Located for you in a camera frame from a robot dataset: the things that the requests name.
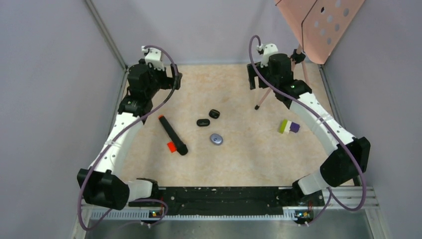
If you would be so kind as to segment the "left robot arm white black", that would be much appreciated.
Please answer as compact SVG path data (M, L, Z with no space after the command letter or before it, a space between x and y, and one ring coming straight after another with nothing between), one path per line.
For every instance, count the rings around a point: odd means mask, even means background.
M159 70L152 63L140 59L126 72L127 88L119 103L114 125L102 150L89 168L80 169L77 181L80 186L78 204L121 210L127 203L141 199L153 206L159 201L157 183L151 179L124 182L119 178L122 166L137 133L145 125L149 115L163 106L153 106L152 99L159 90L170 90L167 102L180 88L182 73L174 63L172 75L166 69Z

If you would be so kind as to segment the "grey oval pebble case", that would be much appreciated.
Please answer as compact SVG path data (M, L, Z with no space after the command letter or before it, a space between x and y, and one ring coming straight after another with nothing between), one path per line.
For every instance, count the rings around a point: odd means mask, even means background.
M214 145L222 145L223 144L223 137L217 133L213 133L210 135L210 141Z

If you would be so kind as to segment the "pink tripod stand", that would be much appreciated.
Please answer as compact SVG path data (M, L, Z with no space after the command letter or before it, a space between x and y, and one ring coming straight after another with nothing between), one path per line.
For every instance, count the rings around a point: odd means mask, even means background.
M255 78L258 78L258 87L262 89L268 88L262 79L259 78L258 75L261 74L277 90L295 99L298 99L304 93L311 93L312 89L305 81L294 78L293 67L302 63L305 57L303 52L299 53L295 49L291 56L284 53L270 56L267 67L261 68L260 62L248 64L247 71L250 89L254 90L256 88Z

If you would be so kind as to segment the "black oval case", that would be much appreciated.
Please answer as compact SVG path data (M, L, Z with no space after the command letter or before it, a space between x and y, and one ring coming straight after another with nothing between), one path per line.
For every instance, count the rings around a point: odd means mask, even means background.
M209 126L211 121L209 119L198 119L196 124L199 127Z

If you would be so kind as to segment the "black cylinder orange ends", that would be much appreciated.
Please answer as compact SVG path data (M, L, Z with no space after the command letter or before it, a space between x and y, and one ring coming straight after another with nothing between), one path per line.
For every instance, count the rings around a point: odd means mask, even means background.
M158 119L171 140L169 143L167 143L169 150L172 153L178 152L180 155L186 155L188 153L187 146L174 131L168 120L164 117L164 115L160 115Z

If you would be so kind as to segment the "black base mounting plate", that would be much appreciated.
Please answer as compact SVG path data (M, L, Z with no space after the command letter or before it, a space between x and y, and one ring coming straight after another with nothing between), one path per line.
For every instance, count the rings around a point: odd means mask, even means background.
M166 187L152 194L152 202L130 202L130 207L168 205L167 216L265 216L283 215L287 207L324 206L322 191L303 198L291 187Z

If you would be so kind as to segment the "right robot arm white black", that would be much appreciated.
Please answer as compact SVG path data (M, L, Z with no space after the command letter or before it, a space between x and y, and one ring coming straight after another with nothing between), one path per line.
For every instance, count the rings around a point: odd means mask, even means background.
M347 152L354 156L361 171L367 169L370 142L357 138L345 130L318 102L312 89L303 81L294 79L290 58L283 53L269 57L267 66L259 62L247 64L250 89L255 83L260 88L271 84L275 97L294 112L318 138L328 155L316 172L295 181L292 199L298 205L305 205L312 199L312 193L327 187L337 187L359 175Z

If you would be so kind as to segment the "green white purple block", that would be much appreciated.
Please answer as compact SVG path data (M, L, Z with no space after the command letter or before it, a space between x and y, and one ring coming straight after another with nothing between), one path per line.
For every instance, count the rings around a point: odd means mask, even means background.
M281 134L289 134L289 133L298 133L300 130L300 125L298 123L292 122L290 120L284 119L282 120L278 132Z

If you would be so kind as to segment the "pink perforated board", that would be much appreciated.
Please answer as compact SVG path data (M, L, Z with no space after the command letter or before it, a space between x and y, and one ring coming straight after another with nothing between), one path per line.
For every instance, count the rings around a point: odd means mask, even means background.
M326 63L365 0L276 0L310 61Z

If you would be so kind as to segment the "black glossy earbud charging case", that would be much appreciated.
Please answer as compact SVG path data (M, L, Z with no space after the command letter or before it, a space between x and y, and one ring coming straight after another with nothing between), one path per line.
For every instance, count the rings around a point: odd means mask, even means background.
M217 119L217 118L219 118L219 117L220 117L220 112L219 112L218 110L216 110L216 109L211 109L211 110L209 111L209 116L210 116L211 118L213 118L213 119Z

